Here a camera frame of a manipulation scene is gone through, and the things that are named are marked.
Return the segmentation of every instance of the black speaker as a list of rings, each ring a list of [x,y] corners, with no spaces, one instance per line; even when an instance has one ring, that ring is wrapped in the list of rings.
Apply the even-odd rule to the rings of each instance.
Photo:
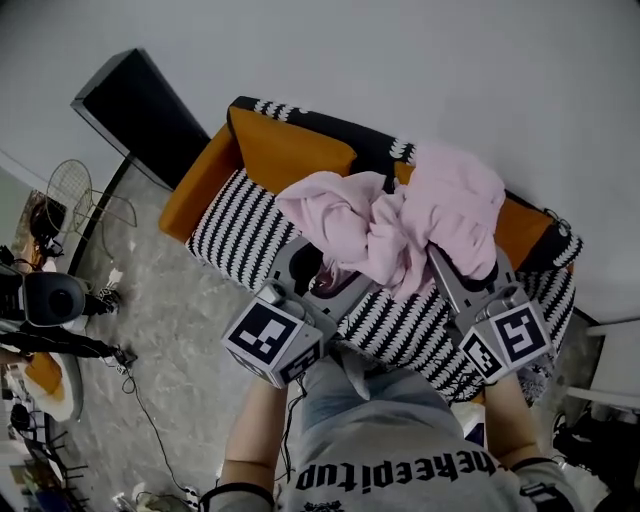
[[[24,276],[24,310],[30,324],[48,327],[70,322],[82,314],[84,303],[84,289],[68,274],[32,272]]]
[[[131,163],[170,188],[210,140],[140,49],[111,57],[71,106]]]

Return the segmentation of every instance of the orange object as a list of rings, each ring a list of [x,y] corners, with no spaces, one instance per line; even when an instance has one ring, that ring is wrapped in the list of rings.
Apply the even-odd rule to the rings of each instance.
[[[414,169],[402,162],[394,164],[396,178],[402,185],[409,184]],[[498,216],[495,241],[507,254],[514,269],[520,267],[552,222],[551,217],[534,208],[527,208],[509,198],[505,200]]]
[[[31,364],[24,373],[33,382],[46,391],[48,395],[54,395],[62,382],[62,370],[53,357],[46,352],[37,352],[33,355]]]
[[[348,176],[356,153],[344,142],[257,112],[229,109],[249,178],[279,194],[317,171]]]
[[[241,167],[240,148],[225,124],[171,194],[158,222],[160,230],[186,242],[216,194]]]

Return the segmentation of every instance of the sofa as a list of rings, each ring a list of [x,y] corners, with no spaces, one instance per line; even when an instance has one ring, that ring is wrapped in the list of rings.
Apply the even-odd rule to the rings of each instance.
[[[260,289],[278,250],[300,236],[274,197],[319,170],[375,171],[385,189],[406,183],[415,145],[341,119],[291,105],[238,97],[227,122],[173,192],[159,227],[199,261],[251,292]],[[583,242],[570,225],[507,191],[496,242],[518,280],[540,302],[554,351],[519,371],[529,402],[544,390],[573,311],[572,267]],[[343,319],[343,341],[389,366],[421,373],[450,402],[478,395],[483,381],[446,332],[448,308],[434,288],[396,302],[367,295]]]

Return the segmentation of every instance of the wire chair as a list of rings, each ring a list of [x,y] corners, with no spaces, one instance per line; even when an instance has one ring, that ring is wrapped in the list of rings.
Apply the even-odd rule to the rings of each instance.
[[[133,222],[99,206],[93,200],[94,194],[106,195],[109,199],[119,199],[129,205],[133,214]],[[104,236],[104,216],[110,215],[134,228],[138,226],[136,210],[131,201],[124,197],[104,194],[104,192],[95,190],[91,183],[89,170],[79,160],[65,160],[53,171],[47,184],[46,209],[49,222],[60,233],[76,233],[87,242],[89,239],[84,236],[83,227],[86,221],[91,218],[94,209],[99,210],[100,217],[97,222],[102,231],[102,247],[111,259],[113,256],[107,249]]]

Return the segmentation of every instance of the gray t-shirt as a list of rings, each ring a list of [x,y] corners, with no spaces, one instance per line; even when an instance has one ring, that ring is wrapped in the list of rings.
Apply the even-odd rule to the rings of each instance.
[[[450,411],[424,409],[374,401],[339,415],[301,439],[301,464],[277,504],[257,486],[228,484],[205,496],[205,511],[582,510],[555,462],[508,470],[462,438]]]

